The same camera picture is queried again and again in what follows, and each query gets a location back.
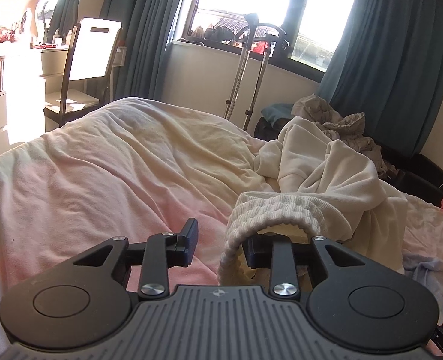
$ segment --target window sill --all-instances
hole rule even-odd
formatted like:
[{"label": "window sill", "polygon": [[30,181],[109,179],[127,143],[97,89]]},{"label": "window sill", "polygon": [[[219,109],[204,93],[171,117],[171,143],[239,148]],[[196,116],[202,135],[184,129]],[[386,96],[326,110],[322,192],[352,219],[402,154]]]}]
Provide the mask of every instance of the window sill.
[{"label": "window sill", "polygon": [[[229,44],[215,42],[213,40],[198,40],[198,42],[202,42],[205,47],[228,51],[233,54],[241,54],[241,49],[239,47],[230,46]],[[256,59],[257,61],[263,60],[263,55],[258,54],[256,52],[250,52],[250,58]],[[268,60],[269,65],[276,66],[280,69],[284,69],[291,73],[295,73],[299,76],[305,77],[309,80],[315,81],[317,83],[321,82],[324,73],[321,70],[318,70],[314,67],[308,66],[307,64],[303,64],[301,62],[295,61],[294,59],[290,59],[287,57],[271,57]]]}]

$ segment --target metal screw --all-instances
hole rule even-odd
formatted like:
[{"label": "metal screw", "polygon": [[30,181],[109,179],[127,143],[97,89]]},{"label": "metal screw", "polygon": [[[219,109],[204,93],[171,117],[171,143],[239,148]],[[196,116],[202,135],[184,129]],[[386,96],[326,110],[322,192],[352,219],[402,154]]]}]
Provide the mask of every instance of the metal screw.
[{"label": "metal screw", "polygon": [[273,287],[273,292],[280,296],[290,296],[296,293],[296,287],[290,283],[281,283]]},{"label": "metal screw", "polygon": [[141,292],[145,295],[155,296],[165,292],[165,287],[157,283],[145,284],[141,287]]}]

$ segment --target vanity table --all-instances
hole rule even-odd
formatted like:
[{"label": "vanity table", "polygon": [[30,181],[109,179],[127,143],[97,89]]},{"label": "vanity table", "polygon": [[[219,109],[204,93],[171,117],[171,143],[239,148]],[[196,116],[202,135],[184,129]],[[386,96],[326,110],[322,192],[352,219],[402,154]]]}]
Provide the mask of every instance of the vanity table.
[{"label": "vanity table", "polygon": [[[45,94],[60,90],[67,54],[67,47],[17,47],[6,52],[0,91],[0,154],[45,133]],[[114,68],[124,64],[125,55],[126,47],[119,47]],[[75,81],[70,88],[84,91],[85,86],[84,81]]]}]

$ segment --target white garment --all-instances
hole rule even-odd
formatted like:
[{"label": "white garment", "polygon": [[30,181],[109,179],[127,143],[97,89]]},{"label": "white garment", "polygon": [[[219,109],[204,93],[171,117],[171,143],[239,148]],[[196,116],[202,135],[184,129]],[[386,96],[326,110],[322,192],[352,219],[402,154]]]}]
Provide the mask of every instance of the white garment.
[{"label": "white garment", "polygon": [[[278,139],[260,149],[254,166],[258,174],[276,179],[281,193],[240,195],[218,268],[222,285],[253,282],[238,258],[240,245],[252,234],[280,224],[297,226],[308,238],[323,235],[346,241],[350,249],[403,273],[407,201],[379,180],[370,159],[340,140],[331,141],[314,123],[297,116]],[[290,227],[282,233],[293,237]]]}]

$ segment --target blue curtain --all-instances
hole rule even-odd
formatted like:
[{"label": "blue curtain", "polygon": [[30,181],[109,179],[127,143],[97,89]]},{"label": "blue curtain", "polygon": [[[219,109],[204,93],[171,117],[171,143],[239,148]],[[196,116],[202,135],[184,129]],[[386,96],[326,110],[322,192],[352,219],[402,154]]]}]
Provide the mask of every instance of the blue curtain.
[{"label": "blue curtain", "polygon": [[69,30],[78,21],[78,4],[80,0],[58,0],[53,11],[52,20],[49,22],[47,42],[52,42],[56,30],[61,37],[66,37]]},{"label": "blue curtain", "polygon": [[317,95],[366,135],[419,152],[443,100],[443,0],[355,0]]},{"label": "blue curtain", "polygon": [[100,17],[122,23],[125,65],[115,77],[115,98],[154,98],[163,55],[180,0],[105,0]]}]

